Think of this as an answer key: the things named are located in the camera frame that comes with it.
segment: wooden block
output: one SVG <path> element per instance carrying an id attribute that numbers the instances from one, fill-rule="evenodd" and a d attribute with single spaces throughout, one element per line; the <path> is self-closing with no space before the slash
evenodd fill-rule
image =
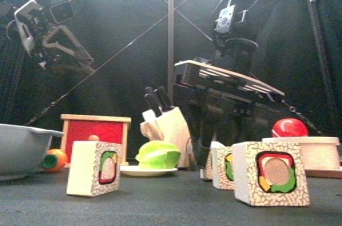
<path id="1" fill-rule="evenodd" d="M 306 177 L 342 179 L 342 167 L 339 170 L 304 170 Z"/>
<path id="2" fill-rule="evenodd" d="M 206 168 L 199 170 L 202 180 L 212 180 L 212 150 L 208 152 Z"/>
<path id="3" fill-rule="evenodd" d="M 119 188 L 121 145 L 75 141 L 67 194 L 93 197 Z"/>
<path id="4" fill-rule="evenodd" d="M 211 148 L 212 152 L 212 186 L 222 190 L 234 190 L 232 149 Z"/>
<path id="5" fill-rule="evenodd" d="M 61 114 L 64 120 L 60 149 L 68 155 L 69 166 L 72 157 L 72 144 L 79 140 L 99 140 L 121 144 L 121 163 L 127 164 L 127 132 L 131 118 L 92 115 Z"/>
<path id="6" fill-rule="evenodd" d="M 251 206 L 308 206 L 298 143 L 232 145 L 235 198 Z"/>

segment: red box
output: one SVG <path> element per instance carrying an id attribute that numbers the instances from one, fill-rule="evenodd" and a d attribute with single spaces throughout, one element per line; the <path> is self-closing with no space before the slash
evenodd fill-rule
<path id="1" fill-rule="evenodd" d="M 61 114 L 64 120 L 60 149 L 68 155 L 71 162 L 73 141 L 97 140 L 101 142 L 121 144 L 121 164 L 127 164 L 127 132 L 131 125 L 131 118 Z"/>

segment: white bowl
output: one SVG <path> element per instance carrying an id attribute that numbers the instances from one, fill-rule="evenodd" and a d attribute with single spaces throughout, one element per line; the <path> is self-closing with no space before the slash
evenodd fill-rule
<path id="1" fill-rule="evenodd" d="M 63 132 L 0 124 L 0 181 L 23 178 L 41 164 L 52 136 Z"/>
<path id="2" fill-rule="evenodd" d="M 338 170 L 340 167 L 336 137 L 275 137 L 263 138 L 262 141 L 299 143 L 303 165 L 307 170 Z"/>

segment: metal pole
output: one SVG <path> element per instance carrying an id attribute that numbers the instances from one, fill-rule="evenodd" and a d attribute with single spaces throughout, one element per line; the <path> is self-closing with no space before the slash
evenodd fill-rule
<path id="1" fill-rule="evenodd" d="M 338 120 L 339 115 L 336 113 L 336 102 L 334 97 L 334 90 L 332 90 L 332 83 L 331 83 L 331 72 L 328 67 L 328 59 L 326 54 L 326 48 L 323 44 L 323 34 L 322 34 L 322 27 L 319 22 L 319 15 L 318 15 L 318 1 L 319 0 L 307 0 L 307 7 L 308 7 L 308 14 L 310 14 L 310 20 L 312 25 L 312 32 L 314 32 L 314 39 L 315 39 L 315 45 L 316 45 L 316 53 L 318 53 L 318 59 L 319 59 L 319 66 L 320 66 L 320 74 L 323 79 L 323 85 L 324 85 L 324 94 L 326 94 L 326 106 L 328 110 L 328 116 L 330 116 L 330 124 L 331 124 L 331 130 L 334 131 L 334 134 L 338 134 Z"/>
<path id="2" fill-rule="evenodd" d="M 174 101 L 174 0 L 168 0 L 168 51 L 167 51 L 167 93 Z"/>

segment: wooden box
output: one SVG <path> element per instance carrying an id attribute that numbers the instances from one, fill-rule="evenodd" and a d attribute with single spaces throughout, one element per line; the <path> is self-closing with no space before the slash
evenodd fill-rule
<path id="1" fill-rule="evenodd" d="M 212 186 L 222 190 L 234 190 L 232 149 L 211 148 Z"/>
<path id="2" fill-rule="evenodd" d="M 263 138 L 262 142 L 295 142 L 300 145 L 306 170 L 339 170 L 338 137 L 294 136 Z"/>
<path id="3" fill-rule="evenodd" d="M 298 143 L 232 145 L 235 198 L 251 206 L 308 206 Z"/>
<path id="4" fill-rule="evenodd" d="M 64 120 L 60 149 L 72 156 L 73 141 L 95 140 L 121 144 L 121 163 L 127 164 L 127 132 L 131 118 L 61 114 Z"/>
<path id="5" fill-rule="evenodd" d="M 121 145 L 75 141 L 67 194 L 93 197 L 119 188 Z"/>

